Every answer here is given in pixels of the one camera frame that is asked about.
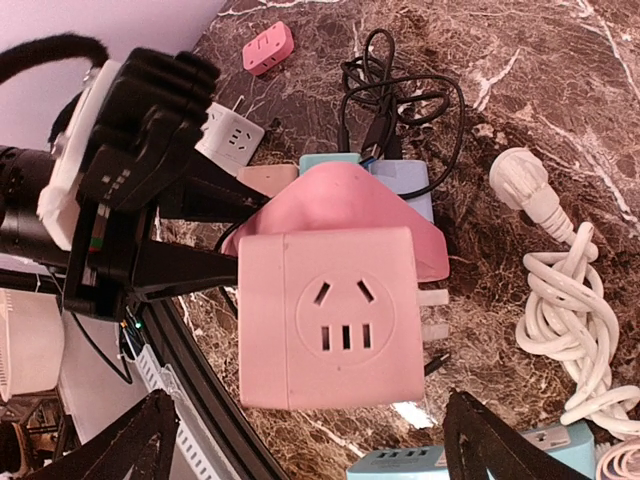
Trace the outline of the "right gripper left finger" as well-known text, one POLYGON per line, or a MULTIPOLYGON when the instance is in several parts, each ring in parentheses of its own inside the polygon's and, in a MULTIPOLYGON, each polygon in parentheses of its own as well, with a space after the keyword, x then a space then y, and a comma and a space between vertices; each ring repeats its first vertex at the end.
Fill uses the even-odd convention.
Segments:
POLYGON ((168 480, 175 448, 168 419, 149 393, 81 448, 28 477, 168 480))

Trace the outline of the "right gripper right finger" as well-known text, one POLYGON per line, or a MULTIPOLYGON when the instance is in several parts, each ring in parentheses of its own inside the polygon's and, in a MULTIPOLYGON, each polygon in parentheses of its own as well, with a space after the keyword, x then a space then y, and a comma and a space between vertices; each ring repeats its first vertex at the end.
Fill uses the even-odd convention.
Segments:
POLYGON ((450 392, 443 429, 451 479, 583 477, 582 473, 532 445, 466 391, 450 392))

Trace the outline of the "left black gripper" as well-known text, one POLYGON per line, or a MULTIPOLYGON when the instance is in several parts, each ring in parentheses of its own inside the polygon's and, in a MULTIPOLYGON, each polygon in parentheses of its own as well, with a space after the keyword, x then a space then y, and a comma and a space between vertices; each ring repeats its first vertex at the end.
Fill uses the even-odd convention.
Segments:
POLYGON ((152 239, 158 207, 164 219, 237 223, 270 201, 194 147, 110 145, 91 159, 79 199, 63 304, 100 320, 121 319, 130 301, 236 284, 236 257, 152 239))

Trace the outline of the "white cube socket adapter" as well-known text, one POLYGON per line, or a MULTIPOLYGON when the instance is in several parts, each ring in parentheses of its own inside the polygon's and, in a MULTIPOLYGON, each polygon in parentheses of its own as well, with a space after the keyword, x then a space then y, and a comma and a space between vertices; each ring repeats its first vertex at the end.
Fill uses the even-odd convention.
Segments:
POLYGON ((212 102, 203 137, 195 149, 226 172, 236 176, 246 167, 261 143, 265 130, 246 117, 212 102))

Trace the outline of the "white charger with cable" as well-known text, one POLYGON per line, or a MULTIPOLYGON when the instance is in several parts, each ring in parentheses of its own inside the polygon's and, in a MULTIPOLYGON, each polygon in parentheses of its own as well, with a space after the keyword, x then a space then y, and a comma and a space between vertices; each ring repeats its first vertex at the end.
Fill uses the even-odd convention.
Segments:
POLYGON ((639 439, 616 444, 601 443, 595 447, 596 480, 639 480, 639 439))

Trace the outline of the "pink cube socket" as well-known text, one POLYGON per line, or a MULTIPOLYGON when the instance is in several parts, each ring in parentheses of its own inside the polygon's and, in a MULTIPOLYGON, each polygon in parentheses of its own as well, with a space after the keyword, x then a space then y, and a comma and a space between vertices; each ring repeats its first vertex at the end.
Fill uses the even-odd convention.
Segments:
POLYGON ((243 238, 241 403, 302 410, 420 400, 420 303, 406 227, 243 238))

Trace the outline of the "pink plug adapter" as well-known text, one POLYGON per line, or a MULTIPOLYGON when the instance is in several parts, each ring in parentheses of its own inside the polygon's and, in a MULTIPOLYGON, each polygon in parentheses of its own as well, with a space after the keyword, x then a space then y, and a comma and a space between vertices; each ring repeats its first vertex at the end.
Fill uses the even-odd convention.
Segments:
POLYGON ((244 45, 243 68, 254 76, 260 76, 287 59, 293 50, 290 28, 278 21, 244 45))

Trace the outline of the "white three-pin plug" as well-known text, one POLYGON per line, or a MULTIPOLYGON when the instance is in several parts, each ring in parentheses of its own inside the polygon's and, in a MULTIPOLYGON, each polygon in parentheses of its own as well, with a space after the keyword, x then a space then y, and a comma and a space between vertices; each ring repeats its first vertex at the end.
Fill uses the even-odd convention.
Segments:
POLYGON ((542 161, 526 148, 510 148, 492 163, 489 183, 512 210, 522 210, 557 242, 570 245, 574 226, 560 205, 542 161))

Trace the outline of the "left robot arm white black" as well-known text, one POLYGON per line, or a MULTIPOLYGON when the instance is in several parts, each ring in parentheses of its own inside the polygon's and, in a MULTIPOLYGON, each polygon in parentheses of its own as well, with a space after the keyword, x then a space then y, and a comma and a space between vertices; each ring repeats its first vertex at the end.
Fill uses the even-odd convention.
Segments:
POLYGON ((242 223, 268 199, 196 150, 146 150, 135 157, 99 148, 71 196, 71 244, 59 247, 37 216, 54 166, 44 151, 1 149, 1 250, 45 267, 1 271, 6 288, 51 293, 73 313, 118 320, 132 302, 154 302, 231 285, 238 263, 219 249, 152 239, 154 216, 242 223))

